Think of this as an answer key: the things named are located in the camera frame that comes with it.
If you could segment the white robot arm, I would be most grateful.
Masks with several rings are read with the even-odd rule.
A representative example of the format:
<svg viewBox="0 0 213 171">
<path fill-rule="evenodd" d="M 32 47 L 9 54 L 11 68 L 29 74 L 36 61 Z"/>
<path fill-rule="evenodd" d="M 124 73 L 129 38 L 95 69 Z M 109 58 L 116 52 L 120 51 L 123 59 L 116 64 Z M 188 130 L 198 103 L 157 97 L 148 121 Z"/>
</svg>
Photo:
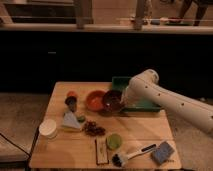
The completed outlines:
<svg viewBox="0 0 213 171">
<path fill-rule="evenodd" d="M 142 99 L 150 100 L 213 137 L 213 106 L 162 88 L 158 81 L 153 69 L 135 75 L 123 90 L 121 102 L 132 106 Z"/>
</svg>

